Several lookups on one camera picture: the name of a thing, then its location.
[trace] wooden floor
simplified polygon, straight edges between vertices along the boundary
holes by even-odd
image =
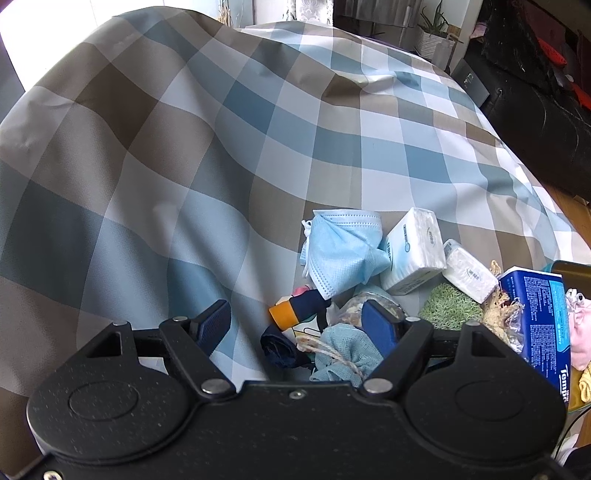
[[[581,234],[587,245],[591,247],[591,209],[582,202],[575,200],[562,190],[551,185],[544,185],[550,196],[558,204],[560,209],[573,224],[578,233]],[[591,443],[591,415],[586,414],[583,424],[579,431],[577,447],[589,445]]]
[[[591,209],[556,187],[545,184],[544,188],[591,247]]]

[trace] light blue cloth bag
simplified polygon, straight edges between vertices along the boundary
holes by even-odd
[[[338,323],[324,330],[320,342],[316,344],[318,350],[336,351],[338,355],[316,352],[317,371],[311,375],[312,381],[350,381],[357,388],[384,359],[367,334],[348,323]],[[347,362],[355,364],[361,376]]]

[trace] black leather sofa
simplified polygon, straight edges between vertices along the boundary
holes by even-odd
[[[559,87],[511,0],[493,1],[484,44],[472,40],[465,55],[490,92],[482,111],[536,178],[591,200],[591,112]]]

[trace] white tissue pack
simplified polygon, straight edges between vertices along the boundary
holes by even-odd
[[[472,300],[483,303],[498,285],[496,277],[455,240],[445,242],[443,251],[447,262],[443,276]]]
[[[411,208],[383,242],[391,264],[380,278],[389,294],[405,295],[446,267],[439,224],[431,210]]]

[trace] yellow cloth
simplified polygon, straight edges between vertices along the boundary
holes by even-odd
[[[587,368],[583,371],[583,375],[581,375],[581,380],[579,380],[581,400],[583,400],[584,403],[591,401],[591,370],[589,367],[591,367],[591,364],[587,365]]]

